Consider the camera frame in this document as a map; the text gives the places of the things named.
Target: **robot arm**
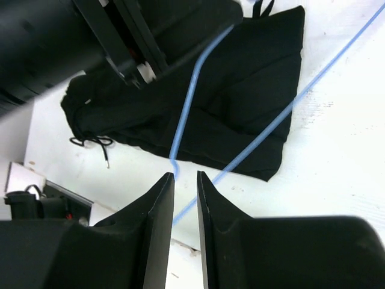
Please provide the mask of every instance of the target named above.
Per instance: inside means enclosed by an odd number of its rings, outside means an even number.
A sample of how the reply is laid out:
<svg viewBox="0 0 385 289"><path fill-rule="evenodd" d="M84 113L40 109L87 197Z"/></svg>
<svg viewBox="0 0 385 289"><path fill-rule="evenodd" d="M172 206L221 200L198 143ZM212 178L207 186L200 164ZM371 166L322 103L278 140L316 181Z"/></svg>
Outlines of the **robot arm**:
<svg viewBox="0 0 385 289"><path fill-rule="evenodd" d="M106 61L144 85L242 21L232 0L4 0L0 2L0 116L81 70Z"/></svg>

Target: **blue cable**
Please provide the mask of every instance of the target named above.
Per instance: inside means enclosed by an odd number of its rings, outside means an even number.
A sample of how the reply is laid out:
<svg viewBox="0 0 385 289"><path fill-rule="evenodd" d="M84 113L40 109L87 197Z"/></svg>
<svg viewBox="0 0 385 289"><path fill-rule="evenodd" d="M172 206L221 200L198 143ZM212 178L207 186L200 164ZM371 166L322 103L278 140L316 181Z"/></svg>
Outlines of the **blue cable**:
<svg viewBox="0 0 385 289"><path fill-rule="evenodd" d="M213 180L215 185L222 180L228 172L231 172L237 167L248 155L252 153L276 128L279 124L290 114L293 107L297 105L307 95L310 89L312 89L318 81L329 71L329 69L340 59L341 56L350 48L350 46L361 36L361 34L369 27L369 25L380 15L385 9L385 3L380 9L369 19L369 21L361 28L361 30L342 48L342 50L314 77L313 80L295 97L295 99L257 136L237 157L234 158ZM173 219L173 226L179 223L179 221L191 210L197 203L197 197L192 199L187 206L185 206Z"/></svg>
<svg viewBox="0 0 385 289"><path fill-rule="evenodd" d="M214 39L210 45L202 52L202 54L199 56L195 66L194 70L192 71L192 76L190 80L190 85L188 87L185 103L183 105L182 113L180 114L180 119L178 126L176 128L173 144L170 149L170 162L174 167L174 178L177 179L179 176L179 166L176 162L176 156L179 150L180 141L183 136L183 132L185 130L186 121L188 117L188 113L190 111L190 106L193 101L193 96L195 93L195 88L197 87L198 83L198 77L200 70L203 66L203 63L205 63L207 57L210 55L210 53L217 47L217 45L230 33L230 31L233 29L234 25L228 27L225 31L223 31L216 39Z"/></svg>

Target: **drawstring bag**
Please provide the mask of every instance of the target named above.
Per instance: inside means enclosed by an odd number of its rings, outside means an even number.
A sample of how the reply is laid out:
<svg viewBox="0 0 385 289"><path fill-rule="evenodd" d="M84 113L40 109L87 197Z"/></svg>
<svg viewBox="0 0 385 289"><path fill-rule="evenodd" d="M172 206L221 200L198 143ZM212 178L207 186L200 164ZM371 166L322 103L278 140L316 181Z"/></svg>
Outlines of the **drawstring bag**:
<svg viewBox="0 0 385 289"><path fill-rule="evenodd" d="M260 15L261 5L204 63L178 160L223 169L297 94L304 9L269 16L273 4ZM107 136L167 158L196 59L142 90L108 66L72 79L61 105L79 144L95 141L105 151L109 143L100 136ZM290 124L291 116L234 172L269 180L280 167Z"/></svg>

